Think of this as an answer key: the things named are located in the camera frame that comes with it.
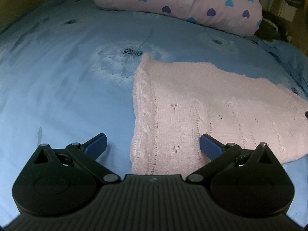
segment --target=pink knitted blanket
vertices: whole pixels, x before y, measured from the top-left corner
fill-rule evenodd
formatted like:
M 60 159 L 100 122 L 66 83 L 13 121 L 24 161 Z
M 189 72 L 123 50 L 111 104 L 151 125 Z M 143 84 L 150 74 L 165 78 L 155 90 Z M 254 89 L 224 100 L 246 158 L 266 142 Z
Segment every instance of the pink knitted blanket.
M 199 139 L 255 149 L 268 143 L 281 163 L 308 154 L 308 102 L 282 85 L 211 63 L 161 63 L 144 54 L 134 76 L 131 144 L 135 174 L 188 174 L 207 162 Z

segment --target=screw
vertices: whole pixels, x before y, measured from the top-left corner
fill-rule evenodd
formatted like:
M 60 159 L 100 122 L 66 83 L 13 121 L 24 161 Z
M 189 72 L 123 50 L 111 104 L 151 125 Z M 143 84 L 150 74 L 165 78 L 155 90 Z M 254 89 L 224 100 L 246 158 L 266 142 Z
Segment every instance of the screw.
M 150 182 L 154 182 L 154 181 L 157 181 L 157 178 L 155 178 L 155 177 L 152 177 L 150 180 L 149 180 Z
M 119 179 L 119 176 L 115 174 L 106 174 L 103 177 L 103 180 L 106 182 L 116 182 L 118 179 Z
M 204 177 L 199 174 L 192 174 L 192 175 L 189 175 L 187 179 L 190 182 L 201 182 L 204 179 Z

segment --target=blue duvet cover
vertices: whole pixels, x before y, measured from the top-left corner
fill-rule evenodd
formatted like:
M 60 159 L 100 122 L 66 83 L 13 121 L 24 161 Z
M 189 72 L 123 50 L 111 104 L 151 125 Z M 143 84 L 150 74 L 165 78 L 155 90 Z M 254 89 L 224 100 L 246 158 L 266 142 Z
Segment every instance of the blue duvet cover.
M 122 177 L 130 173 L 133 75 L 143 53 L 163 62 L 211 62 L 307 99 L 279 51 L 266 46 L 175 18 L 101 10 L 92 0 L 52 0 L 24 16 L 0 35 L 0 225 L 18 215 L 11 188 L 40 143 L 64 148 L 105 133 L 98 162 Z M 304 226 L 307 157 L 284 168 L 295 185 L 288 215 Z

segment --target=purple heart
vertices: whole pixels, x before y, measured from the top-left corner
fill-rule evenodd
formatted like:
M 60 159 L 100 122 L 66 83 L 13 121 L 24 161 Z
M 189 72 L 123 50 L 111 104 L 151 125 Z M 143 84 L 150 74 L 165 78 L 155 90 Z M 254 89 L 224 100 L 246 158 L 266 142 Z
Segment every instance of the purple heart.
M 246 18 L 249 18 L 249 17 L 250 17 L 248 10 L 245 10 L 245 11 L 244 11 L 243 17 L 246 17 Z
M 216 15 L 216 11 L 213 8 L 210 8 L 207 12 L 206 15 L 209 17 L 214 17 Z
M 166 13 L 168 13 L 168 14 L 171 13 L 171 9 L 169 8 L 169 6 L 163 7 L 163 8 L 161 9 L 161 11 L 162 11 L 162 12 L 166 12 Z

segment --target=pink pillow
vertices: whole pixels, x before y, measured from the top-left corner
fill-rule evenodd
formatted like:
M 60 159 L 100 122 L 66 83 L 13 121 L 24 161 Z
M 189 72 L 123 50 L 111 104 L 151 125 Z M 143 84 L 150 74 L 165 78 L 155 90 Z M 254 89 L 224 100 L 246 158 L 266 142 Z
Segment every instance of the pink pillow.
M 102 7 L 162 14 L 224 30 L 253 35 L 262 19 L 259 0 L 94 0 Z

